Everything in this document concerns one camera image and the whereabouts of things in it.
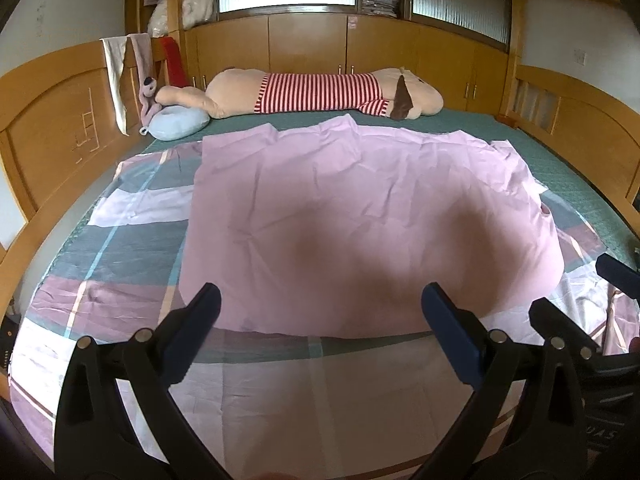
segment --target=metal screw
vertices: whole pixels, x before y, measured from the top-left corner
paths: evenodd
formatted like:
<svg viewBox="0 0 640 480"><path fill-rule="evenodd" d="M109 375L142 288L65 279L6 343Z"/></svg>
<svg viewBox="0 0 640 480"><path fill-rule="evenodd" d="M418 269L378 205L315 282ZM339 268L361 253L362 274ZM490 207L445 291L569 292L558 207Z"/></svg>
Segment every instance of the metal screw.
<svg viewBox="0 0 640 480"><path fill-rule="evenodd" d="M506 335L505 332L503 332L502 330L491 330L491 332L489 332L489 339L491 339L491 341L493 341L494 343L504 343L505 341L507 341L509 337Z"/></svg>
<svg viewBox="0 0 640 480"><path fill-rule="evenodd" d="M564 348L564 340L558 336L552 337L551 346L556 350L562 350Z"/></svg>
<svg viewBox="0 0 640 480"><path fill-rule="evenodd" d="M139 343L146 343L151 339L153 331L150 328L141 328L134 335L134 339Z"/></svg>
<svg viewBox="0 0 640 480"><path fill-rule="evenodd" d="M83 335L80 339L78 339L78 342L76 343L78 348L81 349L81 350L84 350L90 344L91 344L91 338L89 336L87 336L87 335Z"/></svg>

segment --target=white cloth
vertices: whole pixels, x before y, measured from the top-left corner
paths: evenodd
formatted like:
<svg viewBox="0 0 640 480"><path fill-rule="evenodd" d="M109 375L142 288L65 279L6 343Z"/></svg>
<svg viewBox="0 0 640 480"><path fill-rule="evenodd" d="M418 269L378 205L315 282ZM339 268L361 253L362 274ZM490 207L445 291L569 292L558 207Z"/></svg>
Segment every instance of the white cloth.
<svg viewBox="0 0 640 480"><path fill-rule="evenodd" d="M113 109L116 112L116 124L118 129L127 135L127 109L120 97L120 76L124 69L124 53L127 48L127 37L102 38L104 59L107 62L107 74L109 75L109 87Z"/></svg>

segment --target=red and white striped shirt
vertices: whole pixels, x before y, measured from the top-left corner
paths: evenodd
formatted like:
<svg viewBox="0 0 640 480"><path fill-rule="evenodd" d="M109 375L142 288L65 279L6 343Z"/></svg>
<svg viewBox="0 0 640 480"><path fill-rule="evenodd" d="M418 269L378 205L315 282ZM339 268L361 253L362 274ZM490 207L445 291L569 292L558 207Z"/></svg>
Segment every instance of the red and white striped shirt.
<svg viewBox="0 0 640 480"><path fill-rule="evenodd" d="M384 116L388 104L371 74L265 74L254 113L355 109Z"/></svg>

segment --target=light switch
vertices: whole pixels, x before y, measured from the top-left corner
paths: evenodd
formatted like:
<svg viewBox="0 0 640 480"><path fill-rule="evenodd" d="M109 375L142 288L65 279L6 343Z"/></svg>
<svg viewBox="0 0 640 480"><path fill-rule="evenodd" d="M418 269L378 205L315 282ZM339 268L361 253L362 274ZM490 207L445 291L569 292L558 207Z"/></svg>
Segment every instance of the light switch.
<svg viewBox="0 0 640 480"><path fill-rule="evenodd" d="M585 66L587 64L587 53L581 48L574 49L574 61L578 65Z"/></svg>

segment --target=green bed mat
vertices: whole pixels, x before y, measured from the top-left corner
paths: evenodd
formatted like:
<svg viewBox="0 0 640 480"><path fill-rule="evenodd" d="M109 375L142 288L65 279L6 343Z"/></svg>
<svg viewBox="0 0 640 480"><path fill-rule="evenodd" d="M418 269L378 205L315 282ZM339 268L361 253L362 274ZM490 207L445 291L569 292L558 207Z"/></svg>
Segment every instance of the green bed mat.
<svg viewBox="0 0 640 480"><path fill-rule="evenodd" d="M344 111L296 112L245 115L213 120L203 130L192 136L172 142L155 140L145 150L145 153L158 152L182 142L200 140L208 135L246 130L263 123L271 123L278 130L312 126L344 113ZM395 126L431 134L464 130L466 133L487 142L491 140L508 140L529 165L531 173L551 191L561 196L580 212L591 223L615 257L635 267L633 264L633 251L638 245L638 239L622 218L587 181L523 131L514 130L504 124L500 124L489 115L455 110L443 110L435 116L421 116L413 121L392 121L387 118L369 116L355 111L349 111L349 113L358 124L362 125Z"/></svg>

